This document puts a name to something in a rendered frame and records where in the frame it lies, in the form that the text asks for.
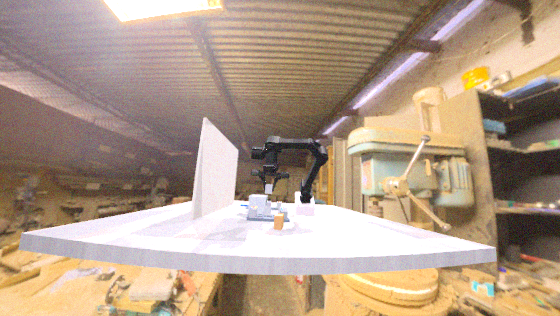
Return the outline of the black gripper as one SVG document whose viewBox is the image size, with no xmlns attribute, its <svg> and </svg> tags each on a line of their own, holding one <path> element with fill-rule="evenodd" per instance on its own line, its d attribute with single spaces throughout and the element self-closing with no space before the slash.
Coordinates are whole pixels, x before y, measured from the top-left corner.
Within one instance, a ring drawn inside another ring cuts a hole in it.
<svg viewBox="0 0 560 316">
<path fill-rule="evenodd" d="M 272 159 L 266 159 L 266 161 L 269 161 L 269 163 L 273 163 L 273 161 L 275 161 L 275 162 L 277 163 L 277 160 L 272 160 Z M 251 170 L 251 175 L 252 175 L 252 176 L 259 176 L 259 178 L 262 179 L 264 191 L 265 191 L 265 185 L 266 185 L 266 177 L 265 177 L 265 175 L 266 175 L 266 176 L 275 176 L 275 177 L 276 177 L 276 178 L 274 179 L 274 184 L 273 184 L 272 192 L 274 191 L 274 188 L 275 188 L 275 185 L 276 185 L 277 181 L 278 181 L 279 179 L 281 179 L 280 177 L 282 177 L 282 178 L 289 178 L 289 172 L 276 173 L 276 172 L 274 171 L 274 173 L 275 173 L 275 174 L 272 174 L 272 173 L 264 173 L 264 172 L 261 172 L 260 170 L 254 170 L 254 169 Z"/>
</svg>

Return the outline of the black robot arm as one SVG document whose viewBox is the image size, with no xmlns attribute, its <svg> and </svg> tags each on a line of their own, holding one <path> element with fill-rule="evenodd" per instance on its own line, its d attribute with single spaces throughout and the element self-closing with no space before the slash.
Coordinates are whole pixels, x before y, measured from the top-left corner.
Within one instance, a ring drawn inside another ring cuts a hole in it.
<svg viewBox="0 0 560 316">
<path fill-rule="evenodd" d="M 314 155 L 314 162 L 311 169 L 306 177 L 300 182 L 300 201 L 301 204 L 312 203 L 313 199 L 313 187 L 312 184 L 321 168 L 329 160 L 328 150 L 326 147 L 322 146 L 320 143 L 316 142 L 312 138 L 308 139 L 284 139 L 279 136 L 269 136 L 263 147 L 252 147 L 251 158 L 252 159 L 266 159 L 277 160 L 278 152 L 281 153 L 281 149 L 308 149 Z M 274 173 L 278 171 L 279 164 L 273 161 L 263 166 L 264 173 Z"/>
</svg>

